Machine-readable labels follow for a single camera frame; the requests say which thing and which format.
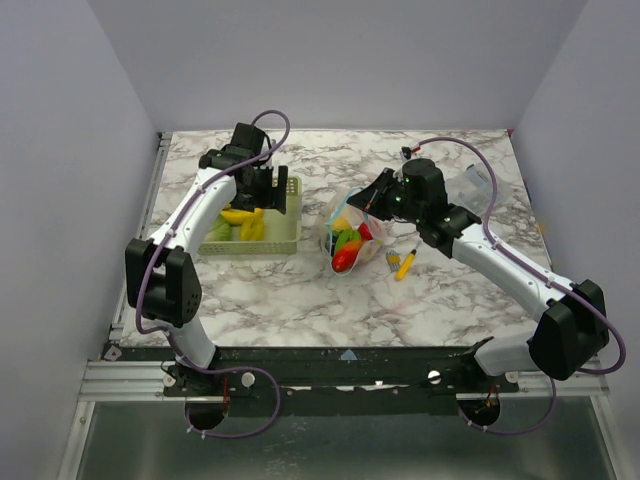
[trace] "screwdriver handle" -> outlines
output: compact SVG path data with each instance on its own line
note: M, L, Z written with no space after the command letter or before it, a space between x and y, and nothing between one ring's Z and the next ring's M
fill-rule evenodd
M400 270L398 270L396 272L396 280L402 280L404 278L404 276L409 271L409 267L411 266L411 263L413 262L414 258L416 258L416 250L415 249L411 250L411 253L409 255L407 255L407 258L405 259L404 263L402 264L402 267L400 267Z

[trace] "white wall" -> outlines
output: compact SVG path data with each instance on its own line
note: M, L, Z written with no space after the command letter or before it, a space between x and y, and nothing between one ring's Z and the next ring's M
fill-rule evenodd
M585 0L89 0L159 129L514 127Z
M600 283L627 339L627 365L609 383L640 471L638 25L637 0L589 1L513 141L557 270ZM604 357L615 360L615 345Z
M154 129L84 0L0 6L0 477L53 478Z

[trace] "red pepper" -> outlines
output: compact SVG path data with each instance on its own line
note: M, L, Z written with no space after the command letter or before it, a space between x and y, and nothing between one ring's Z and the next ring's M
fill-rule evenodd
M333 271L341 273L353 267L361 247L362 242L360 241L345 243L343 247L333 255L333 260L331 260Z
M361 223L358 227L358 233L362 237L362 241L367 242L369 240L373 240L373 235L371 235L371 230L369 230L369 226L366 223Z

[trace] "toy fruit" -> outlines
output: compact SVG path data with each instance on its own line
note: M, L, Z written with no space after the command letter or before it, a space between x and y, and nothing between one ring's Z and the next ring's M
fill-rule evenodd
M227 242L231 240L231 225L222 215L218 215L207 237L208 242Z
M358 227L358 232L360 232L360 236L362 237L362 241L368 242L369 240L373 240L373 235L371 235L371 230L369 230L369 226L362 222Z
M252 215L247 218L240 228L240 240L243 242L264 239L264 220L262 216Z
M360 234L355 230L351 228L343 230L342 232L340 232L340 235L338 236L338 240L336 241L335 251L337 252L338 250L340 250L342 246L345 245L347 242L354 242L354 241L360 241L360 240L362 240L362 238L360 237Z
M264 210L256 208L253 212L247 212L245 210L223 210L220 215L229 222L231 225L242 225L245 220L250 217L262 217Z
M331 267L334 272L341 273L349 270L356 263L358 252L362 247L362 241L357 240L348 242L340 250L336 249L336 253L331 260Z
M338 232L341 232L342 230L346 230L348 228L351 228L351 224L343 217L336 218L331 224L331 230L336 230Z

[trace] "light green basket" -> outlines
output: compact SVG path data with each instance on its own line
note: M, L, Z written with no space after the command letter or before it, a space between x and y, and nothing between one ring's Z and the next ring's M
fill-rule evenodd
M264 240L242 242L238 240L240 227L231 227L228 242L202 242L200 255L246 255L254 253L276 253L290 255L298 251L298 240L302 229L302 181L298 177L287 180L287 213L277 210L264 211Z

